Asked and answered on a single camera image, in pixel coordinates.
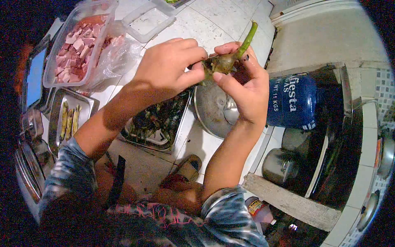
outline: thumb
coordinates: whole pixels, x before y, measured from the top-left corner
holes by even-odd
[[[230,75],[214,72],[213,79],[224,92],[235,100],[236,104],[237,101],[242,100],[241,98],[244,95],[245,88],[235,78]]]

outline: metal spoon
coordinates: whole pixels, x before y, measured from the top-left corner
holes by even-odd
[[[226,94],[226,104],[224,106],[224,117],[230,124],[235,124],[239,118],[239,111],[233,98]]]

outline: sleeve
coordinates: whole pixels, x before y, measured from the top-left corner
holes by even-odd
[[[269,247],[252,220],[243,194],[237,185],[215,192],[203,204],[201,217],[206,229],[225,243],[235,246]]]
[[[45,190],[39,202],[40,217],[50,202],[66,193],[73,192],[86,198],[97,189],[93,160],[86,156],[74,137],[59,150],[58,157],[45,180]]]

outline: eggplant stem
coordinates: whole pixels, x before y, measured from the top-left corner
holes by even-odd
[[[250,46],[252,38],[254,37],[257,28],[258,28],[258,23],[255,22],[255,21],[252,21],[252,26],[251,26],[250,31],[247,34],[247,37],[245,38],[245,40],[244,40],[243,44],[241,45],[241,47],[239,47],[237,49],[237,52],[234,55],[236,60],[241,59],[241,57],[243,56],[244,52]]]

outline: gas tank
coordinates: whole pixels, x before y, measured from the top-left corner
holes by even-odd
[[[316,82],[307,74],[270,79],[267,124],[306,131],[314,129],[316,95]]]

